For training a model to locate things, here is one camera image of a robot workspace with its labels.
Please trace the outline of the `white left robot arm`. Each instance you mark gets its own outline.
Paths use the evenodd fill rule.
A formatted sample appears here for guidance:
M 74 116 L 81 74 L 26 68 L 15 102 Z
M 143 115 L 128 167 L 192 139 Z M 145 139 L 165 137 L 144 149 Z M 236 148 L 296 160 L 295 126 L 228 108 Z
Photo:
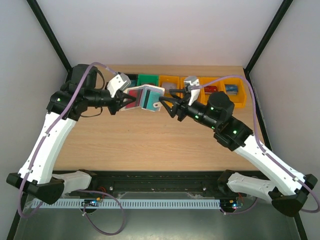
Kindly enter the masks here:
M 46 203 L 55 203 L 63 194 L 92 187 L 95 173 L 80 169 L 66 174 L 53 174 L 61 148 L 83 113 L 89 107 L 108 108 L 111 115 L 135 101 L 124 90 L 131 84 L 122 72 L 96 87 L 102 73 L 97 63 L 78 64 L 68 72 L 65 83 L 46 107 L 45 121 L 36 144 L 22 168 L 10 173 L 7 183 Z

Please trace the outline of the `beige leather card holder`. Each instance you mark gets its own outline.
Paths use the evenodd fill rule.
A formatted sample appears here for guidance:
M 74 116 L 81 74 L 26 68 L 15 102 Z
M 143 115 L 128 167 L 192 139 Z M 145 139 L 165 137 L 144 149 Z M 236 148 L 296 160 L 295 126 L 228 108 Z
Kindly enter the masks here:
M 141 86 L 129 87 L 124 93 L 134 97 L 135 101 L 123 107 L 121 111 L 141 108 L 151 112 L 158 112 L 162 106 L 159 98 L 164 96 L 165 89 L 159 86 L 144 84 Z

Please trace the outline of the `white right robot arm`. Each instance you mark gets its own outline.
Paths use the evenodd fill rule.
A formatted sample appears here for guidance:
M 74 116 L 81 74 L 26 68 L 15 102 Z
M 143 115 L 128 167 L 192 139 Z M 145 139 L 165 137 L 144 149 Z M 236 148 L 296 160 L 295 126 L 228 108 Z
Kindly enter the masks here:
M 169 115 L 178 121 L 185 117 L 213 130 L 213 137 L 223 147 L 242 156 L 266 177 L 266 180 L 226 170 L 217 180 L 218 191 L 229 196 L 243 193 L 270 203 L 287 217 L 303 209 L 318 180 L 312 174 L 296 171 L 269 150 L 242 121 L 233 117 L 234 103 L 223 91 L 213 92 L 206 104 L 196 101 L 195 90 L 184 90 L 183 97 L 171 90 L 170 97 L 159 97 Z

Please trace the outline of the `blue cards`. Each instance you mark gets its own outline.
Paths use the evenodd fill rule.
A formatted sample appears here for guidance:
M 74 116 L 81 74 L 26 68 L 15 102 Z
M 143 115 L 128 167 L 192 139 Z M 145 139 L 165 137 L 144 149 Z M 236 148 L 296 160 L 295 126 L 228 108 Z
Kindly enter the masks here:
M 140 107 L 143 110 L 158 112 L 162 106 L 159 97 L 163 97 L 164 94 L 165 89 L 162 87 L 148 84 L 144 85 L 140 99 Z

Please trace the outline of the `red credit card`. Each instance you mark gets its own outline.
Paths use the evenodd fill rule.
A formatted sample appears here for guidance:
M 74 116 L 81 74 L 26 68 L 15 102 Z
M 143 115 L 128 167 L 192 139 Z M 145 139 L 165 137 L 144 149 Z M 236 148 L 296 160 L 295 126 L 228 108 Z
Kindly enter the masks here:
M 127 91 L 127 94 L 134 99 L 132 99 L 131 102 L 125 106 L 126 110 L 134 109 L 140 106 L 142 92 L 142 89 L 130 89 Z

